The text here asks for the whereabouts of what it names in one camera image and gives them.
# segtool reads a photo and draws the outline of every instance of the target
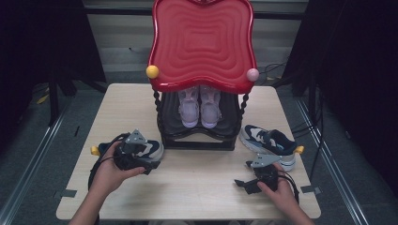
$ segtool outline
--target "purple sneaker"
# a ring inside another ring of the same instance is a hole
[[[202,99],[202,125],[205,128],[214,128],[222,117],[222,113],[219,108],[221,98],[220,90],[207,85],[201,85],[200,97]]]
[[[190,87],[178,92],[179,114],[186,128],[193,128],[199,119],[198,87]]]

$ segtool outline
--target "wooden table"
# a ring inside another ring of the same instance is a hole
[[[149,140],[161,139],[154,100],[149,84],[109,86],[67,186],[67,189],[77,190],[77,194],[74,198],[62,199],[56,212],[58,218],[71,219],[87,193],[88,176],[98,158],[90,155],[91,146],[107,143],[120,133],[132,132],[136,128]],[[278,129],[293,140],[272,87],[253,88],[243,115],[243,125],[247,124]],[[195,134],[188,139],[209,138]],[[253,171],[245,166],[245,161],[254,157],[255,153],[239,139],[234,151],[166,149],[160,167],[150,175],[126,180],[107,198],[100,217],[129,220],[283,218],[265,194],[248,195],[234,182],[234,179],[249,181],[255,178]],[[290,174],[298,188],[309,186],[298,154],[296,161]],[[300,193],[299,198],[301,207],[311,218],[320,216],[313,193]]]

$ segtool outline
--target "wavy red tray surface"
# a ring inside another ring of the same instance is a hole
[[[256,68],[253,9],[246,0],[158,0],[149,65],[160,73],[155,90],[174,92],[198,84],[249,93],[247,71]]]

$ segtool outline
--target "human hand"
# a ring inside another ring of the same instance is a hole
[[[283,174],[283,168],[279,163],[273,164],[280,175]],[[278,179],[278,189],[272,191],[263,182],[258,182],[257,186],[269,196],[274,202],[275,206],[281,210],[292,222],[296,225],[313,225],[314,222],[308,217],[308,215],[299,207],[298,202],[295,199],[292,188],[287,180],[283,178]]]
[[[278,171],[283,171],[282,166],[279,163],[273,164]],[[276,191],[271,190],[265,183],[258,182],[257,186],[269,196],[269,198],[275,203],[275,206],[286,213],[291,210],[292,207],[298,207],[298,203],[293,194],[292,188],[287,180],[278,178],[278,189]]]
[[[115,148],[118,144],[120,144],[120,142],[114,142],[102,157],[103,161],[94,176],[90,191],[92,190],[96,193],[101,193],[102,195],[107,196],[114,190],[118,189],[124,180],[139,175],[145,171],[144,167],[138,167],[127,171],[120,170],[112,159]]]

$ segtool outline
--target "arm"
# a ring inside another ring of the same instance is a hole
[[[115,142],[103,158],[112,157],[118,144],[119,142]],[[124,180],[144,171],[143,167],[121,171],[116,167],[113,159],[102,161],[94,176],[91,188],[69,224],[94,224],[106,197],[118,189]]]
[[[278,163],[275,167],[281,171],[283,168]],[[282,178],[278,180],[278,189],[274,192],[263,182],[257,183],[258,187],[269,196],[275,206],[281,210],[296,225],[314,224],[308,215],[299,207],[289,183]]]

